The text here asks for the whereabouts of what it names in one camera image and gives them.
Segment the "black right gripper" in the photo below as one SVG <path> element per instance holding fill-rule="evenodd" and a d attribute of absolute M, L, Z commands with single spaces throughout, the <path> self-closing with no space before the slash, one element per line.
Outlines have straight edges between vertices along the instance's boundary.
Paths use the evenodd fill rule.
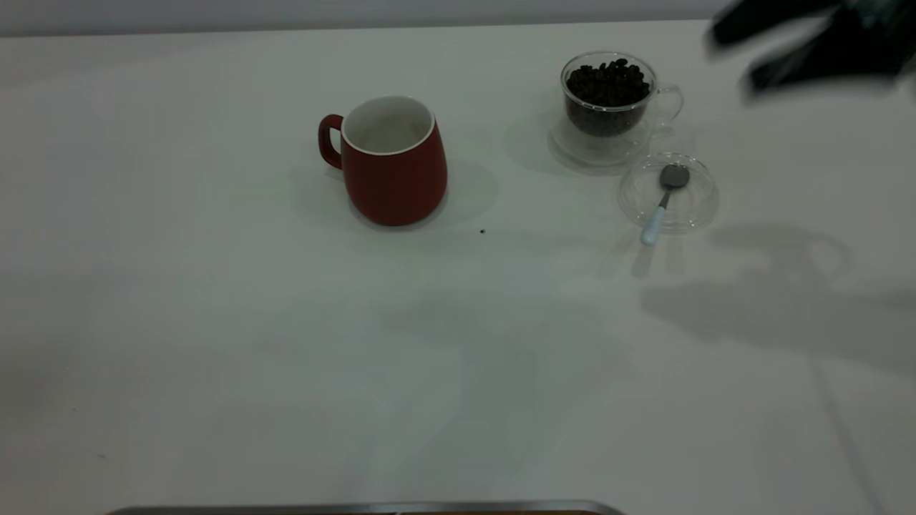
<path fill-rule="evenodd" d="M 709 40 L 727 49 L 778 25 L 835 9 L 830 30 L 756 64 L 752 97 L 855 79 L 899 79 L 914 67 L 914 1 L 736 1 L 717 14 Z"/>

